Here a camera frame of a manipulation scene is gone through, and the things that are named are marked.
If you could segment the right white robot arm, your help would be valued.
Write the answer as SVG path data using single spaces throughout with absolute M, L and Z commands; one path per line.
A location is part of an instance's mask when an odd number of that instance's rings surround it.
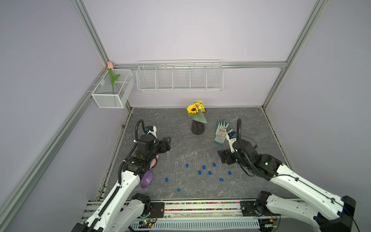
M 215 141 L 228 141 L 229 149 L 218 151 L 220 162 L 236 164 L 249 177 L 260 177 L 281 186 L 301 199 L 301 202 L 280 198 L 261 191 L 255 202 L 241 204 L 244 216 L 288 216 L 312 225 L 321 232 L 350 232 L 356 225 L 356 201 L 350 196 L 332 194 L 292 171 L 279 159 L 269 154 L 259 154 L 252 144 L 242 138 L 242 120 L 237 130 L 229 129 L 222 120 L 215 129 Z

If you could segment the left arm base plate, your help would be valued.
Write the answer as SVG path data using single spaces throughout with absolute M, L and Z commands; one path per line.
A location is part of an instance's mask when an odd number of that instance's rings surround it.
M 164 218 L 165 203 L 164 202 L 152 202 L 149 211 L 139 216 L 139 218 Z

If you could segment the clear test tube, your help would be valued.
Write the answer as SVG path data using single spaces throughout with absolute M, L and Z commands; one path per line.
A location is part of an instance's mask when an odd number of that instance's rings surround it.
M 209 153 L 206 154 L 206 158 L 207 158 L 207 162 L 208 162 L 208 169 L 211 170 L 212 167 L 213 167 L 213 163 L 211 161 L 211 157 L 210 157 Z

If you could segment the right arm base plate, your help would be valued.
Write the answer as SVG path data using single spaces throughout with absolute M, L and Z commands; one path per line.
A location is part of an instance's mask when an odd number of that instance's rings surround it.
M 262 217 L 262 216 L 279 216 L 280 214 L 272 213 L 263 206 L 255 201 L 240 201 L 240 207 L 242 215 L 244 217 Z

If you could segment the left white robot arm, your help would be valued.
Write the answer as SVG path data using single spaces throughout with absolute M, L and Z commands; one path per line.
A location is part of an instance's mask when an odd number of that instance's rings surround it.
M 132 230 L 132 223 L 151 212 L 149 196 L 137 193 L 125 206 L 132 191 L 146 179 L 158 163 L 158 155 L 171 149 L 171 138 L 157 138 L 155 126 L 145 126 L 141 119 L 136 123 L 134 146 L 121 162 L 117 182 L 103 203 L 85 223 L 77 223 L 74 232 L 124 232 Z

